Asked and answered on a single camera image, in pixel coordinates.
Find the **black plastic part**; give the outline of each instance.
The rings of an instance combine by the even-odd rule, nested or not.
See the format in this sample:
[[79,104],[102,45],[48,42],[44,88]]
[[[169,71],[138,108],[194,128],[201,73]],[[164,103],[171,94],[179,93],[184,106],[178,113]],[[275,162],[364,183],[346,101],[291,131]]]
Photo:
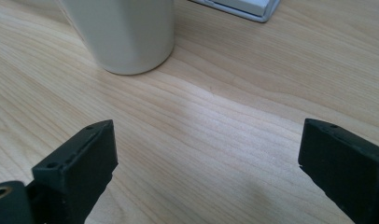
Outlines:
[[379,147],[324,121],[306,119],[299,164],[357,224],[379,223]]
[[21,181],[0,184],[0,224],[34,224],[26,188]]
[[0,184],[0,224],[83,224],[117,165],[113,121],[84,128],[33,167],[27,187]]

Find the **white mug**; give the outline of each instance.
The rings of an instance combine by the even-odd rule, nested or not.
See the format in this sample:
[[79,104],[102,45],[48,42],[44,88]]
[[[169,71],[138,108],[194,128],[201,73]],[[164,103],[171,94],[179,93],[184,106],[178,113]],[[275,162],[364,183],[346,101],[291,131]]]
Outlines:
[[57,1],[96,62],[111,73],[146,72],[173,50],[173,0]]

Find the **white object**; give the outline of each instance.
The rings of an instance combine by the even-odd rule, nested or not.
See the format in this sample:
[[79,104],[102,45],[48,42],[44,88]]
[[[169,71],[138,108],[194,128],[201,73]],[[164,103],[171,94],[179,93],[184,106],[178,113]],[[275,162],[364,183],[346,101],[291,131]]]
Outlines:
[[257,22],[269,20],[280,0],[191,0]]
[[57,1],[95,60],[109,72],[146,72],[173,49],[173,0]]

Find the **wood grain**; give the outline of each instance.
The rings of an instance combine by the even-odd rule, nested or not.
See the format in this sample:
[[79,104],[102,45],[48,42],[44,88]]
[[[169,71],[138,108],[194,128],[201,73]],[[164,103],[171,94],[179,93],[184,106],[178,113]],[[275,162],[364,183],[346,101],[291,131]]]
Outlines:
[[305,118],[379,146],[379,0],[284,0],[265,24],[176,0],[174,52],[132,77],[53,4],[0,0],[0,182],[113,119],[87,223],[352,223],[298,166]]

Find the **wooden table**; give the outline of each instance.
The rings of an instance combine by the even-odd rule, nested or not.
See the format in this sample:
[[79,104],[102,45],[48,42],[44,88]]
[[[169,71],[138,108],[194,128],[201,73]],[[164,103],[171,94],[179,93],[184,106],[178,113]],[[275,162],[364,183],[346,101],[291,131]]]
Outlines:
[[297,162],[305,118],[379,146],[379,0],[282,0],[264,24],[175,1],[175,49],[100,68],[57,7],[0,0],[0,182],[113,119],[87,223],[352,223]]

